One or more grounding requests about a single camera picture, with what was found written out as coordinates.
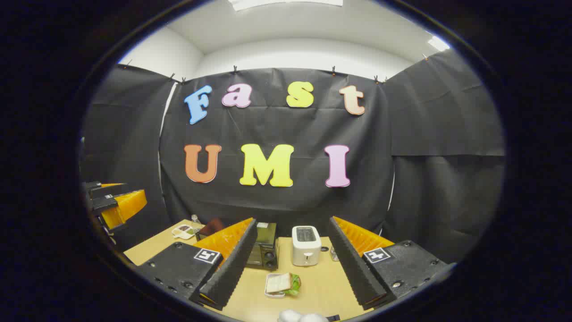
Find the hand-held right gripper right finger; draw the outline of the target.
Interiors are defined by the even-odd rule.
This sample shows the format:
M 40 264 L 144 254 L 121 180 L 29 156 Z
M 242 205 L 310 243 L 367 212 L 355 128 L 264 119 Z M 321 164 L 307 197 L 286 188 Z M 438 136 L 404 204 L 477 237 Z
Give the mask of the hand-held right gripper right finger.
M 329 219 L 328 235 L 365 310 L 413 294 L 454 266 L 413 241 L 394 243 L 337 216 Z

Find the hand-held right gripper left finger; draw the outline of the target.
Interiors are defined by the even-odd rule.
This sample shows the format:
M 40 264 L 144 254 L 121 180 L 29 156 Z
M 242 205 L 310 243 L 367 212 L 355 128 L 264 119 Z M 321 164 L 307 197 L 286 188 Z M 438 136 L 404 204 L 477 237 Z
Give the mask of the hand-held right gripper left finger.
M 193 245 L 174 242 L 135 267 L 149 283 L 187 302 L 222 310 L 229 302 L 257 238 L 247 218 Z

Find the black electric oven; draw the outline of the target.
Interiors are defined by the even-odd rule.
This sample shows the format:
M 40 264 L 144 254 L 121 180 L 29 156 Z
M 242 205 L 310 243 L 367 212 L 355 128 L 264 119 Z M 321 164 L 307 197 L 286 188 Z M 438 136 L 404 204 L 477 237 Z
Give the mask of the black electric oven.
M 197 240 L 237 224 L 239 220 L 230 218 L 215 218 L 197 231 Z M 255 269 L 275 271 L 278 269 L 277 224 L 275 222 L 258 222 L 257 239 L 247 261 L 247 266 Z

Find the lettuce sandwich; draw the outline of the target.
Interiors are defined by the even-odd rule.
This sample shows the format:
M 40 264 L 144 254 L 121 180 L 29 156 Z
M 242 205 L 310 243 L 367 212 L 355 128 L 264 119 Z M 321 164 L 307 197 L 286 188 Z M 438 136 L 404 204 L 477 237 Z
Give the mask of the lettuce sandwich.
M 284 292 L 286 296 L 296 297 L 302 285 L 300 276 L 294 273 L 284 273 L 270 279 L 268 292 Z

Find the white rectangular tray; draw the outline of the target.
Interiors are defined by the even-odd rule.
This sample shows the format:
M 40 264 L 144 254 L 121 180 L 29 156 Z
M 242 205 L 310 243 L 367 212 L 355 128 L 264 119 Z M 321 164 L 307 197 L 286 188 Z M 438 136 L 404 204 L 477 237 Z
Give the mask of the white rectangular tray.
M 264 286 L 264 295 L 268 298 L 284 298 L 286 294 L 284 292 L 268 292 L 268 287 L 270 286 L 270 279 L 273 279 L 276 276 L 280 276 L 281 274 L 270 273 L 266 275 L 266 281 Z

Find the white toaster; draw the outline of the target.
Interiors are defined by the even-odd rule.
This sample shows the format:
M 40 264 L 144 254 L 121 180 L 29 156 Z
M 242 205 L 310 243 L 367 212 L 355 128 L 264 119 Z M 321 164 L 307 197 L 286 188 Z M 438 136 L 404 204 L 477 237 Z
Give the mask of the white toaster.
M 292 228 L 292 263 L 294 266 L 315 266 L 321 253 L 321 239 L 314 226 L 299 225 Z

